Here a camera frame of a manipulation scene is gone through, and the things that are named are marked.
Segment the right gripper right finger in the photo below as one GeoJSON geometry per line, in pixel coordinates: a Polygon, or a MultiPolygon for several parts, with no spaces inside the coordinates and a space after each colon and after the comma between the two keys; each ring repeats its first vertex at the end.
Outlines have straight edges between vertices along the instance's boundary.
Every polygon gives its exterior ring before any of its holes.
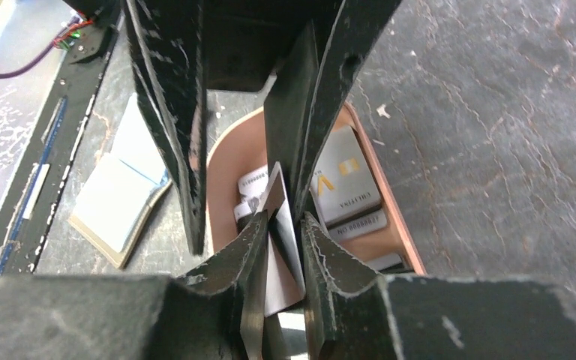
{"type": "Polygon", "coordinates": [[[576,300],[528,277],[382,274],[301,219],[312,359],[576,359],[576,300]]]}

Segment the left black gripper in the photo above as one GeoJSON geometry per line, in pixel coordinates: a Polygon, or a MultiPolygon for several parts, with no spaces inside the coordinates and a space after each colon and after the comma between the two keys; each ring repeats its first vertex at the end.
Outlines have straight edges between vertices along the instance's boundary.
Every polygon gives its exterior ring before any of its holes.
{"type": "Polygon", "coordinates": [[[191,254],[205,252],[206,88],[258,92],[281,68],[264,102],[267,158],[280,163],[299,221],[323,144],[400,4],[124,1],[139,111],[178,192],[191,254]]]}

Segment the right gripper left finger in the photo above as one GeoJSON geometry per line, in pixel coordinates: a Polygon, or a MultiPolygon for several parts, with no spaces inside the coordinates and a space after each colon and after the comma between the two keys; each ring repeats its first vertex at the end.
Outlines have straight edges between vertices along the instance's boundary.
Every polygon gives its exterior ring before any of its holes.
{"type": "Polygon", "coordinates": [[[0,359],[256,359],[269,216],[181,277],[0,277],[0,359]]]}

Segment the pink oval tray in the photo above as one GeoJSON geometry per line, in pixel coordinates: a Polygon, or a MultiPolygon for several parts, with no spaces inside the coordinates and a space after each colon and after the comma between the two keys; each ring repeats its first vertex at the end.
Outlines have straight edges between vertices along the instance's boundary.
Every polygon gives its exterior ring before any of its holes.
{"type": "MultiPolygon", "coordinates": [[[[214,251],[238,233],[236,206],[265,190],[266,164],[264,114],[258,109],[230,125],[208,156],[207,216],[214,251]]],[[[374,147],[348,103],[319,157],[310,195],[330,236],[351,254],[381,268],[400,257],[404,268],[425,274],[374,147]]]]}

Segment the grey card holder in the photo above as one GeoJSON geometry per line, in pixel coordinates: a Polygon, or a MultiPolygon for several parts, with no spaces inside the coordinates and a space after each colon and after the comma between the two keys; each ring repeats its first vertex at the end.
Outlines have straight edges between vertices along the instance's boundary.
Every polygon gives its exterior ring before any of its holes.
{"type": "Polygon", "coordinates": [[[101,156],[68,218],[117,269],[123,269],[156,202],[172,180],[133,93],[110,151],[101,156]]]}

